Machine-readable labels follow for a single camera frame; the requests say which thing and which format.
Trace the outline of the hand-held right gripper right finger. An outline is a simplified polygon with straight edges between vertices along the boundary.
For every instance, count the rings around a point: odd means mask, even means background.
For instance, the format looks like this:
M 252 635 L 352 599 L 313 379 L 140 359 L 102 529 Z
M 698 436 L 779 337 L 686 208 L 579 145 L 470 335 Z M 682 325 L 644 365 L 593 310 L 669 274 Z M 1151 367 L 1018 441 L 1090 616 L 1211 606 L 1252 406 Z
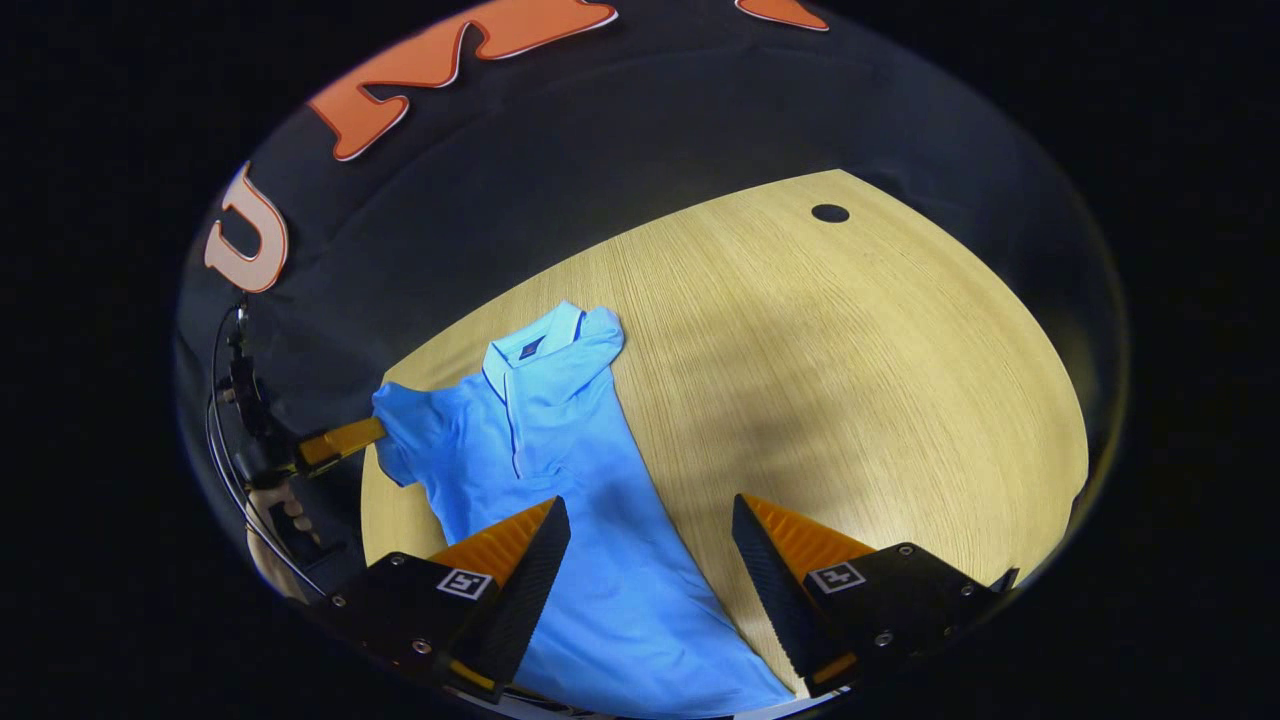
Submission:
M 881 550 L 751 495 L 732 537 L 787 660 L 813 696 L 883 682 L 993 616 L 1019 578 L 984 584 L 911 542 Z

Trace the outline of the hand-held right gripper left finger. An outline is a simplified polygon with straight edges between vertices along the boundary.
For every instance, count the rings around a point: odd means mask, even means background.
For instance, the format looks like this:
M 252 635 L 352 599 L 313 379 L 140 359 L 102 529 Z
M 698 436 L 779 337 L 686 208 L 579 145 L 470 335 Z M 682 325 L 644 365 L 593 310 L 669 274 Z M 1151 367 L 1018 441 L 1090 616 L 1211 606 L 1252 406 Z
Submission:
M 571 538 L 552 496 L 428 559 L 392 552 L 324 600 L 310 619 L 417 685 L 503 697 L 527 652 Z

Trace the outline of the light blue T-shirt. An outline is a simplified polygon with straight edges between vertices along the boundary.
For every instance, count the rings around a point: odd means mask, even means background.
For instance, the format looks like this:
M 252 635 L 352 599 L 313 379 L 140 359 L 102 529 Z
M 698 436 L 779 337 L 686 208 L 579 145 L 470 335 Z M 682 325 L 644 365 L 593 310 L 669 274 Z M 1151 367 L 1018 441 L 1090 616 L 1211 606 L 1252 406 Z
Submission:
M 385 383 L 381 470 L 419 484 L 449 544 L 559 496 L 571 537 L 516 675 L 522 688 L 626 717 L 718 717 L 791 691 L 731 623 L 662 503 L 614 388 L 625 331 L 562 302 L 492 341 L 477 373 Z

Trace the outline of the black backdrop cloth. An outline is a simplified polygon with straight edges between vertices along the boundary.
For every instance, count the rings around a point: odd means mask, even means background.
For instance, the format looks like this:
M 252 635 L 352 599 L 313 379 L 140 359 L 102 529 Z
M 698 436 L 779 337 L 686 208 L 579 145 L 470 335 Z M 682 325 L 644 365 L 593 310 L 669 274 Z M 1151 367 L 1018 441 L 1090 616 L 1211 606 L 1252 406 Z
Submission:
M 212 542 L 250 564 L 242 512 L 206 450 L 214 336 L 239 291 L 204 263 L 236 173 L 280 213 L 276 283 L 250 336 L 282 397 L 312 427 L 369 405 L 375 379 L 499 292 L 695 204 L 845 170 L 920 213 L 1006 282 L 1082 397 L 1091 473 L 1066 536 L 1023 568 L 1059 573 L 1092 518 L 1126 418 L 1130 328 L 1114 254 L 1059 156 L 992 100 L 827 4 L 828 29 L 756 19 L 731 0 L 588 0 L 614 18 L 513 55 L 480 55 L 476 24 L 447 44 L 442 87 L 366 83 L 406 113 L 349 160 L 302 104 L 252 150 L 192 181 L 205 201 L 172 334 L 175 415 Z

